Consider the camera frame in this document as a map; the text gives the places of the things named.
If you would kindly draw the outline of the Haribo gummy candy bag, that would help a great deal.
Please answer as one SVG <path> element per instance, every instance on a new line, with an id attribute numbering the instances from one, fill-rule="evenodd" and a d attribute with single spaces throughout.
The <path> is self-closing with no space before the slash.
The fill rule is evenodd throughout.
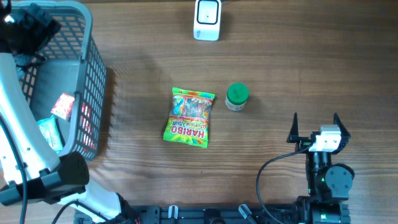
<path id="1" fill-rule="evenodd" d="M 215 94 L 172 88 L 172 108 L 163 139 L 208 147 L 209 117 Z"/>

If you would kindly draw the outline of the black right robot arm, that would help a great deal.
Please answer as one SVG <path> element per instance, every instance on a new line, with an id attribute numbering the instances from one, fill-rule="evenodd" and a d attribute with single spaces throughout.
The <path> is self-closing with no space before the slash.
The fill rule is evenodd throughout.
<path id="1" fill-rule="evenodd" d="M 323 124 L 309 137 L 299 135 L 298 118 L 294 114 L 288 143 L 295 152 L 305 154 L 308 197 L 299 196 L 295 203 L 294 223 L 349 224 L 349 191 L 353 186 L 354 170 L 345 164 L 333 164 L 332 155 L 341 152 L 351 138 L 339 116 L 333 124 Z"/>

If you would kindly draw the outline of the teal tissue pack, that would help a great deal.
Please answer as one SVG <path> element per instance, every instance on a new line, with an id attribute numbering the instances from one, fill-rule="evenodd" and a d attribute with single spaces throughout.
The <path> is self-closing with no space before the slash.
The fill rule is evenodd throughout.
<path id="1" fill-rule="evenodd" d="M 58 130 L 55 116 L 41 119 L 37 122 L 40 132 L 42 133 L 49 146 L 59 154 L 63 149 L 63 144 Z"/>

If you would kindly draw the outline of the green-lid white jar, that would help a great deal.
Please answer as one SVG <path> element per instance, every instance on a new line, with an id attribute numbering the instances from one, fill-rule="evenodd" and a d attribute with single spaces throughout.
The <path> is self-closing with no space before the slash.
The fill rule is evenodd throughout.
<path id="1" fill-rule="evenodd" d="M 249 90 L 243 83 L 232 84 L 226 93 L 225 104 L 231 111 L 240 111 L 249 98 Z"/>

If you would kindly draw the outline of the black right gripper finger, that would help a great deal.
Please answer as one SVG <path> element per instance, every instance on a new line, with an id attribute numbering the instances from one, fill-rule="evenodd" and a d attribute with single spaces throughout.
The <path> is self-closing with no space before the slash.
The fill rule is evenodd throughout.
<path id="1" fill-rule="evenodd" d="M 286 143 L 296 143 L 298 141 L 299 141 L 298 118 L 297 118 L 297 113 L 294 113 L 292 126 L 287 136 Z"/>
<path id="2" fill-rule="evenodd" d="M 350 133 L 348 132 L 348 130 L 345 128 L 345 126 L 341 122 L 337 113 L 333 114 L 333 124 L 335 124 L 339 127 L 342 139 L 349 140 L 351 138 Z"/>

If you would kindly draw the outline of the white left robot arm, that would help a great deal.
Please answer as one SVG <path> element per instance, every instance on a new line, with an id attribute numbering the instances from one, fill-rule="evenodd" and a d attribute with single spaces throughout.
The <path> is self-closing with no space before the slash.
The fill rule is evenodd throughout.
<path id="1" fill-rule="evenodd" d="M 1 3 L 1 203 L 59 203 L 93 223 L 139 223 L 118 193 L 90 178 L 106 68 L 90 10 L 76 1 Z"/>

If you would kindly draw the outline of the red small candy pack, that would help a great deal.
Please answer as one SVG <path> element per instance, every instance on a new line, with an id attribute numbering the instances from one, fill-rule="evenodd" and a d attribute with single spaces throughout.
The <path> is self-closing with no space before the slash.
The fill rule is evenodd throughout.
<path id="1" fill-rule="evenodd" d="M 74 101 L 73 96 L 62 93 L 51 109 L 51 113 L 67 121 L 71 116 Z"/>

